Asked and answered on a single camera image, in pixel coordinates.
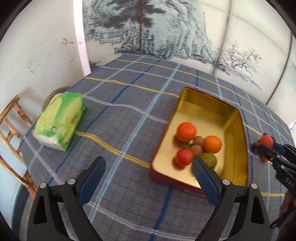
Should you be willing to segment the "small red tomato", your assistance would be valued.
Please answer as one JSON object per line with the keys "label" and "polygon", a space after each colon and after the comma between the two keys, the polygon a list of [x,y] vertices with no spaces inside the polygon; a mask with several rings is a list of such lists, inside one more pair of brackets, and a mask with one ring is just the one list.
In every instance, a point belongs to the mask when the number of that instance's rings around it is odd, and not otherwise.
{"label": "small red tomato", "polygon": [[269,135],[264,135],[260,138],[259,144],[272,149],[273,148],[273,139]]}

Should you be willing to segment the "green tomato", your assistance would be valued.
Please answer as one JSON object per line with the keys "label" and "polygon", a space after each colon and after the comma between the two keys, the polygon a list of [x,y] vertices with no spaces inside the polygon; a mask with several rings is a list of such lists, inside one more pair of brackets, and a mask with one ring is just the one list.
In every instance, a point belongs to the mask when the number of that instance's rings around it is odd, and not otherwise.
{"label": "green tomato", "polygon": [[200,158],[204,161],[204,163],[209,169],[215,169],[217,165],[217,158],[215,157],[214,154],[203,153],[201,154]]}

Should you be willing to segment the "brown longan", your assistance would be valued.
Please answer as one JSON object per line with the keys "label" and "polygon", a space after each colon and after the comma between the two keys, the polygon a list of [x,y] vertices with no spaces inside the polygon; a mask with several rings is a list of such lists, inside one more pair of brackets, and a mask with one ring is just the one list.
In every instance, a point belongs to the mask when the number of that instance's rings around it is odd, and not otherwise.
{"label": "brown longan", "polygon": [[196,136],[193,140],[193,145],[199,145],[200,147],[204,146],[204,138],[201,136]]}
{"label": "brown longan", "polygon": [[194,157],[198,157],[203,153],[203,148],[200,145],[192,145],[190,151],[193,153]]}

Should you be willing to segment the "large orange mandarin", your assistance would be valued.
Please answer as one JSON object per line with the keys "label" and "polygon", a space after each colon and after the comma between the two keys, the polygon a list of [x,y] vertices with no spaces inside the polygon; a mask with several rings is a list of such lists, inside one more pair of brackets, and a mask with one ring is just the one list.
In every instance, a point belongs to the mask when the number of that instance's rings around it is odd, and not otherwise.
{"label": "large orange mandarin", "polygon": [[183,142],[189,142],[196,137],[197,129],[190,122],[183,122],[177,128],[176,136]]}

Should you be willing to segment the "small orange mandarin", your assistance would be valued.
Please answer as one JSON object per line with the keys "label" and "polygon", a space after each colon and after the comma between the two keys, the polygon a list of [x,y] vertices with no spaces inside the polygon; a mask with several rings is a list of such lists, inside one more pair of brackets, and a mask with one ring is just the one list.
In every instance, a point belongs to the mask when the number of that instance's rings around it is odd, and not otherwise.
{"label": "small orange mandarin", "polygon": [[263,156],[261,156],[261,159],[262,159],[263,162],[269,162],[269,159],[267,159],[267,158],[265,158]]}

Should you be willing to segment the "green tissue pack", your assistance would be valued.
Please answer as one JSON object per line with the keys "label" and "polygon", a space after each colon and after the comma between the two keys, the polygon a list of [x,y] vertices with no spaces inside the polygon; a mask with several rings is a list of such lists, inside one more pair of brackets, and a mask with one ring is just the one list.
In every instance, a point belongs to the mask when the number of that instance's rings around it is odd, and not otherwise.
{"label": "green tissue pack", "polygon": [[65,152],[85,110],[80,93],[56,94],[38,118],[33,136],[40,144]]}

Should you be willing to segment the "gold metal tin box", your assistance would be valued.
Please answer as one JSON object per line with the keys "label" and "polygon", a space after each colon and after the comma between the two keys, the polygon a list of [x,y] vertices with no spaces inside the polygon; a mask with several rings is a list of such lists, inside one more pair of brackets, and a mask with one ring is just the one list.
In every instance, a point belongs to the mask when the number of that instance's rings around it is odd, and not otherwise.
{"label": "gold metal tin box", "polygon": [[203,154],[222,179],[235,185],[248,182],[248,148],[240,111],[210,94],[185,87],[154,154],[152,181],[202,196],[192,163],[181,166],[177,153]]}

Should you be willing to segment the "grey plaid tablecloth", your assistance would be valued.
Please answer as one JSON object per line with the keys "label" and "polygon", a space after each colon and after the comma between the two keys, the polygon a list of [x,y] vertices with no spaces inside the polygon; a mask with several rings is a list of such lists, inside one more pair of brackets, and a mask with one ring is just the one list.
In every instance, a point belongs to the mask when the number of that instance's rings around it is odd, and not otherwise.
{"label": "grey plaid tablecloth", "polygon": [[35,184],[63,184],[102,156],[106,172],[83,208],[104,240],[194,240],[214,207],[149,178],[154,152],[186,86],[238,108],[249,145],[261,133],[293,144],[285,122],[244,90],[182,64],[125,55],[70,88],[84,96],[86,112],[67,152],[25,135],[21,151]]}

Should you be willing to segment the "landscape painting screen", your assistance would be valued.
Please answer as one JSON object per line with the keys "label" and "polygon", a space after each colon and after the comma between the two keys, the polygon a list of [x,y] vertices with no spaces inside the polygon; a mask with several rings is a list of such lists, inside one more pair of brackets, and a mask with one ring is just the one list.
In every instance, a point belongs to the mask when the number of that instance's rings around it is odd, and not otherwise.
{"label": "landscape painting screen", "polygon": [[75,1],[89,61],[123,53],[228,81],[295,123],[295,37],[267,1]]}

